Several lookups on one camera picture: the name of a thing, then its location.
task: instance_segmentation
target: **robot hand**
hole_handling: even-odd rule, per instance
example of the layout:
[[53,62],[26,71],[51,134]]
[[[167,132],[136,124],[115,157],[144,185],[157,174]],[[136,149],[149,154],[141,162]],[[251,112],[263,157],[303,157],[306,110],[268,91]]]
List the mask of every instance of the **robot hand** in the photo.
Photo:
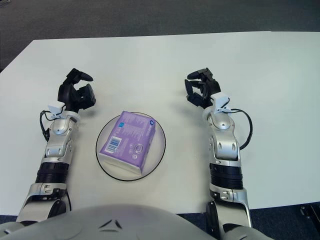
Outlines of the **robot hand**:
[[[229,114],[243,111],[229,108],[230,98],[221,92],[219,83],[212,76],[208,68],[195,71],[187,76],[191,81],[185,80],[185,89],[187,100],[204,108],[202,118],[209,127],[209,191],[212,200],[206,207],[207,231],[220,239],[234,227],[252,226],[240,160],[240,150],[248,145],[252,135],[252,122],[245,113],[250,134],[247,142],[239,146],[234,135],[235,122]],[[202,96],[194,93],[193,88],[200,89]]]

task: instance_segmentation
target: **plate rim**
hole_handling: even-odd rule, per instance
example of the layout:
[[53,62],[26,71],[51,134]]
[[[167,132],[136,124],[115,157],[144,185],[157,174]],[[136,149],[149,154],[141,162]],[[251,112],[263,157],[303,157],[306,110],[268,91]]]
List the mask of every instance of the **plate rim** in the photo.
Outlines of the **plate rim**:
[[[133,114],[143,114],[143,115],[146,115],[146,116],[154,119],[152,116],[150,116],[150,115],[148,115],[148,114],[145,114],[145,113],[143,113],[143,112],[131,111],[130,113],[133,113]],[[134,182],[134,181],[137,181],[137,180],[140,180],[140,179],[143,179],[143,178],[149,176],[154,170],[157,169],[157,167],[159,166],[159,164],[162,162],[162,159],[164,158],[164,155],[165,155],[165,152],[166,152],[166,147],[167,147],[166,134],[165,134],[165,131],[164,131],[163,127],[161,126],[161,124],[160,124],[157,120],[154,119],[154,120],[159,124],[159,126],[160,126],[160,128],[161,128],[161,130],[162,130],[162,132],[163,132],[163,136],[164,136],[164,150],[163,150],[163,153],[162,153],[162,156],[161,156],[160,161],[157,163],[157,165],[154,167],[154,169],[152,169],[148,174],[146,174],[146,175],[144,175],[144,176],[141,176],[141,177],[138,177],[138,178],[135,178],[135,179],[129,179],[129,180],[121,179],[121,178],[112,176],[110,173],[108,173],[108,172],[101,166],[101,164],[100,164],[100,162],[99,162],[98,154],[97,154],[97,145],[98,145],[99,137],[100,137],[102,131],[105,129],[105,127],[106,127],[112,120],[116,119],[117,117],[120,117],[120,115],[121,115],[121,114],[119,114],[119,115],[115,116],[114,118],[112,118],[111,120],[109,120],[109,121],[103,126],[103,128],[101,129],[98,137],[96,138],[96,142],[95,142],[95,149],[94,149],[94,151],[95,151],[95,157],[96,157],[96,160],[97,160],[100,168],[101,168],[109,177],[111,177],[111,178],[113,178],[113,179],[115,179],[115,180],[118,180],[118,181],[122,181],[122,182]]]

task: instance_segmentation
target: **barcode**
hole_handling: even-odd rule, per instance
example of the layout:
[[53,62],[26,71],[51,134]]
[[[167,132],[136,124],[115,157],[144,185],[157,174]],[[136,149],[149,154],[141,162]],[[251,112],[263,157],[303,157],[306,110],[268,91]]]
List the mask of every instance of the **barcode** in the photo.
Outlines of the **barcode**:
[[107,153],[114,154],[119,144],[121,143],[121,140],[122,139],[120,137],[112,136],[108,145],[105,148],[105,151]]

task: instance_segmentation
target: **black cable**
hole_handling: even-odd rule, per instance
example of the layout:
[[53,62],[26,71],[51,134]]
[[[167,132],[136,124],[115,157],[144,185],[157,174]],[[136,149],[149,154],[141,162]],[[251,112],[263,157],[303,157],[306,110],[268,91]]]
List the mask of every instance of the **black cable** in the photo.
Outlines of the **black cable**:
[[41,127],[41,130],[42,130],[42,134],[44,136],[44,139],[48,142],[49,141],[49,137],[50,137],[50,134],[49,134],[49,128],[47,130],[45,130],[45,127],[44,127],[44,124],[42,122],[42,116],[46,114],[46,111],[42,111],[40,112],[40,127]]
[[[63,105],[62,108],[61,108],[61,112],[59,112],[59,113],[56,114],[56,115],[62,114],[62,112],[64,111],[64,107],[65,107],[65,106],[66,106],[66,105]],[[54,121],[54,120],[56,120],[56,119],[58,119],[58,118],[56,117],[56,118],[53,118],[53,119],[49,119],[48,116],[47,116],[47,113],[50,113],[50,111],[45,111],[45,110],[43,110],[43,111],[40,112],[40,127],[41,127],[41,130],[42,130],[42,134],[43,134],[43,136],[44,136],[44,139],[48,142],[48,141],[49,141],[49,138],[50,138],[50,132],[49,132],[49,128],[48,128],[47,130],[45,130],[44,124],[43,124],[43,122],[42,122],[42,116],[44,115],[45,118],[46,118],[48,121]]]
[[249,143],[250,143],[250,140],[251,140],[251,137],[252,137],[252,133],[253,133],[253,125],[252,125],[252,121],[251,121],[251,118],[250,116],[243,110],[241,109],[238,109],[238,108],[232,108],[231,109],[232,112],[226,112],[226,111],[223,111],[223,113],[225,114],[235,114],[235,113],[239,113],[239,112],[242,112],[246,115],[246,117],[248,118],[248,121],[249,121],[249,126],[250,126],[250,132],[249,132],[249,136],[247,137],[246,141],[244,142],[244,144],[240,147],[240,150],[244,149]]
[[69,209],[70,209],[70,211],[71,211],[71,210],[72,210],[72,208],[71,208],[71,200],[70,200],[70,196],[69,196],[69,193],[68,193],[67,189],[65,189],[65,194],[66,194],[66,197],[68,198]]
[[230,97],[228,97],[228,101],[225,104],[223,104],[220,108],[223,109],[229,102],[230,102]]

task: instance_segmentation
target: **gray carpet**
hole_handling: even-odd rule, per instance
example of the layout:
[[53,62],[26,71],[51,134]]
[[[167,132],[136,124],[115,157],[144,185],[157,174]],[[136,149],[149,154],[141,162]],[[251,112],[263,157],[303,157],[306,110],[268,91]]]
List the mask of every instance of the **gray carpet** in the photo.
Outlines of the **gray carpet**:
[[11,0],[0,8],[0,69],[34,39],[269,30],[320,31],[320,1]]

